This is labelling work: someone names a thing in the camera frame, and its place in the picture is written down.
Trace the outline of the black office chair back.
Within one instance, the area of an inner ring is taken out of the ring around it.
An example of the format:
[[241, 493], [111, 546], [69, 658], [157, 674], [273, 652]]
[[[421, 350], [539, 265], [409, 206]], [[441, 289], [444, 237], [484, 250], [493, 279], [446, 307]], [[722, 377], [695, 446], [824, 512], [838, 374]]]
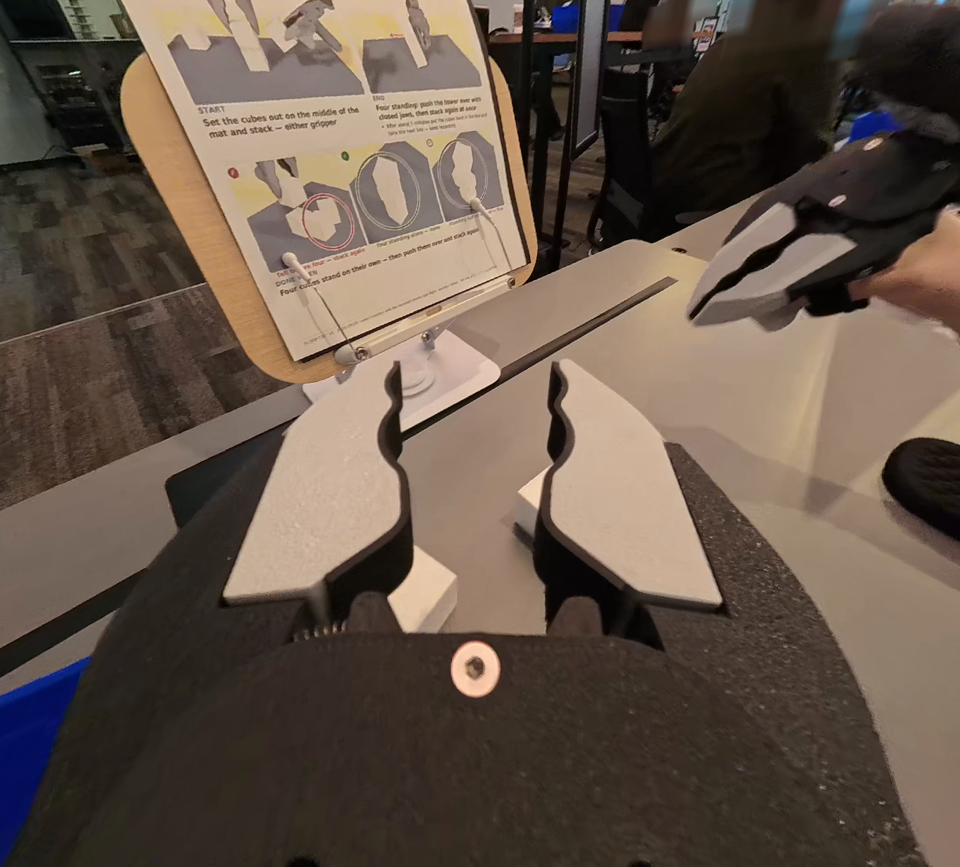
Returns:
[[654, 241], [663, 214], [654, 189], [648, 77], [638, 67], [605, 69], [601, 102], [604, 177], [589, 222], [591, 251], [631, 239]]

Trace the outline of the blue plastic bin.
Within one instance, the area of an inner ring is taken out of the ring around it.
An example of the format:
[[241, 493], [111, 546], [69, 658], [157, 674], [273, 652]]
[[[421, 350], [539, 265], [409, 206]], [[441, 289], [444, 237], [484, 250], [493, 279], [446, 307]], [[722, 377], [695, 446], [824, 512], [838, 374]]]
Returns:
[[85, 657], [1, 697], [1, 848], [5, 859], [30, 812]]

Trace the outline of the white hard foam cube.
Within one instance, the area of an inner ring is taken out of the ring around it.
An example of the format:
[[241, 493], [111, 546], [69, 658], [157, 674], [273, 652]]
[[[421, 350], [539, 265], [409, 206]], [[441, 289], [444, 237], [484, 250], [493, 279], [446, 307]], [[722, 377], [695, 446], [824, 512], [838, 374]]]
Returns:
[[513, 532], [523, 546], [532, 550], [537, 518], [548, 469], [540, 471], [517, 492], [513, 502]]
[[390, 608], [406, 634], [438, 634], [453, 615], [458, 578], [419, 546], [403, 582], [389, 595]]

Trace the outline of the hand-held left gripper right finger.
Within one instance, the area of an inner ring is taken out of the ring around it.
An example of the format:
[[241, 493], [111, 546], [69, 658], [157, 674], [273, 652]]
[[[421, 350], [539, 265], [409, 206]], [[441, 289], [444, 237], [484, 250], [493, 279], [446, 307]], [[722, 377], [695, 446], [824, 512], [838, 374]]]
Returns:
[[661, 433], [570, 359], [553, 361], [533, 526], [548, 633], [563, 610], [601, 634], [654, 634], [651, 608], [713, 615], [724, 597]]

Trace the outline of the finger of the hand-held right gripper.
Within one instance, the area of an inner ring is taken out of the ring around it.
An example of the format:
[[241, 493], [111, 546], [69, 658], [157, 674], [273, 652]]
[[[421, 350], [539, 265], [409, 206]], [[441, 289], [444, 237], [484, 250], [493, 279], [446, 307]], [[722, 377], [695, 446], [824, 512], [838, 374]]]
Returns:
[[747, 249], [744, 236], [722, 248], [706, 267], [691, 297], [687, 318], [695, 326], [762, 321], [791, 303], [789, 289], [856, 249], [842, 234], [811, 233], [781, 251]]
[[772, 250], [796, 227], [795, 208], [782, 202], [773, 204], [717, 251], [701, 276], [702, 285], [717, 286], [733, 277], [753, 255]]

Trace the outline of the thin black pole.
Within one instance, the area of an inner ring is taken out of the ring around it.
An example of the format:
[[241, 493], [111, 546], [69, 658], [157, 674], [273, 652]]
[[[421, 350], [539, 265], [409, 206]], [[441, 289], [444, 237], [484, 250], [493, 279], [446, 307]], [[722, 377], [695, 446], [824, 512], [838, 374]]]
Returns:
[[518, 60], [517, 130], [523, 171], [529, 169], [530, 129], [532, 116], [533, 47], [537, 0], [522, 0], [521, 41]]

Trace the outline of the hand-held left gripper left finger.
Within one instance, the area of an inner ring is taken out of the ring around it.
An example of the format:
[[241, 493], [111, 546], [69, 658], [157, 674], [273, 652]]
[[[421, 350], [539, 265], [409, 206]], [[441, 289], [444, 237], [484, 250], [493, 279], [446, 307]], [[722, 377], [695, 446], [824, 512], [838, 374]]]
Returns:
[[223, 603], [300, 601], [345, 621], [364, 593], [412, 572], [402, 454], [402, 367], [366, 361], [287, 428], [223, 586]]

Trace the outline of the person's right hand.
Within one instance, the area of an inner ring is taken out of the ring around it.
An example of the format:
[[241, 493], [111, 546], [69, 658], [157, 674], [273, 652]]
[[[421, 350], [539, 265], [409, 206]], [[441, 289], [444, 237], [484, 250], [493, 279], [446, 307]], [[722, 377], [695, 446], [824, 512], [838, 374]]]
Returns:
[[959, 214], [948, 208], [934, 229], [894, 264], [847, 286], [856, 301], [880, 300], [959, 339]]

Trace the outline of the wooden background desk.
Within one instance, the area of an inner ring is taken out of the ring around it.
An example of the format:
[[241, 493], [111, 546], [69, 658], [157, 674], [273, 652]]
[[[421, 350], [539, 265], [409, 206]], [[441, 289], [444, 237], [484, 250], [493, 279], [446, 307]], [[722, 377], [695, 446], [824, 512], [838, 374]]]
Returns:
[[[672, 50], [680, 50], [680, 47], [654, 47], [644, 41], [642, 32], [622, 32], [614, 31], [606, 35], [608, 45], [617, 45], [619, 48], [638, 50], [643, 52], [644, 56], [654, 58], [667, 56]], [[570, 53], [574, 51], [578, 43], [577, 33], [553, 33], [553, 32], [534, 32], [532, 43], [534, 48], [548, 47], [554, 51], [554, 55]], [[487, 39], [486, 46], [489, 50], [494, 48], [520, 48], [523, 45], [522, 33], [495, 33]]]

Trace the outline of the tall standing display screen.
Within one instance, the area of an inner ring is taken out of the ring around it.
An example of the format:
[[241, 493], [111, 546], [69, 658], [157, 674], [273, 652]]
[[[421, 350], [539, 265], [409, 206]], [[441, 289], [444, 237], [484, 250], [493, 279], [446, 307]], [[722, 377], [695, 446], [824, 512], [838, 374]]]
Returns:
[[611, 0], [580, 0], [569, 117], [568, 156], [576, 161], [598, 140]]

